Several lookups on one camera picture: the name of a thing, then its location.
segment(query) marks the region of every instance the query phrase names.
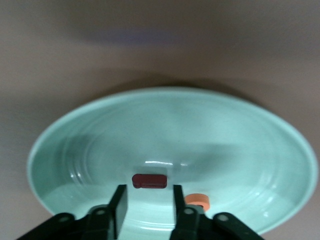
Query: beige surface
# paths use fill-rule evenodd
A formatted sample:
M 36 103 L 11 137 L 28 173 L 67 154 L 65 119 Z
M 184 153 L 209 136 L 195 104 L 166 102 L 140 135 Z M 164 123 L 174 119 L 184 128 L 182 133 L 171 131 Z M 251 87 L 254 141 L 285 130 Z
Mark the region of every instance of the beige surface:
M 0 3 L 1 240 L 50 217 L 26 179 L 36 137 L 106 94 L 159 85 L 230 93 L 284 118 L 320 153 L 318 1 L 22 2 Z M 265 239 L 319 239 L 319 202 L 318 187 Z

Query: plate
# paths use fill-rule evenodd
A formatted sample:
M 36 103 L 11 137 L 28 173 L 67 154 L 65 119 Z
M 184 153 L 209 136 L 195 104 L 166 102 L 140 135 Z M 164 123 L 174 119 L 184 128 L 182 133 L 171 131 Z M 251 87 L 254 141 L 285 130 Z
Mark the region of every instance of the plate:
M 312 196 L 318 165 L 306 139 L 271 112 L 230 95 L 159 87 L 86 104 L 46 129 L 27 173 L 52 214 L 77 218 L 128 185 L 120 240 L 167 240 L 173 185 L 209 197 L 207 217 L 230 212 L 259 234 L 297 213 Z M 134 188 L 135 174 L 167 176 L 164 189 Z

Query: teal bowl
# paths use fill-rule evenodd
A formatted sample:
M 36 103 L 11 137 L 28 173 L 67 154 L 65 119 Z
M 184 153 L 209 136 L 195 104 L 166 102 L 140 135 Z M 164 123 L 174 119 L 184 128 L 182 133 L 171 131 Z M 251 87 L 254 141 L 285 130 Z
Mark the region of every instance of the teal bowl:
M 290 124 L 252 103 L 214 91 L 160 87 L 86 104 L 37 139 L 30 186 L 52 214 L 78 219 L 128 185 L 120 240 L 169 239 L 173 185 L 209 197 L 209 218 L 230 212 L 259 234 L 297 213 L 312 196 L 315 154 Z M 167 187 L 133 187 L 135 174 L 167 176 Z

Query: dark red object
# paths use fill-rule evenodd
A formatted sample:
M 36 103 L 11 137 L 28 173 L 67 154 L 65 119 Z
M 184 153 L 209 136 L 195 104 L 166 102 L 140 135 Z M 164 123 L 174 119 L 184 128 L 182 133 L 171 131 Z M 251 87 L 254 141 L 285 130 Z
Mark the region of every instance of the dark red object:
M 136 189 L 164 189 L 167 186 L 167 176 L 162 174 L 135 174 L 132 177 Z

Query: orange ring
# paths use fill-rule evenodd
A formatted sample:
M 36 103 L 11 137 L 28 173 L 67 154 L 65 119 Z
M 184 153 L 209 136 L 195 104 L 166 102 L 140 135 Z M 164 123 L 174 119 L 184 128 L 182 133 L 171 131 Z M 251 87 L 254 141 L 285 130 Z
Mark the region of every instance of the orange ring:
M 187 205 L 198 205 L 206 212 L 210 208 L 209 197 L 201 193 L 193 193 L 184 198 Z

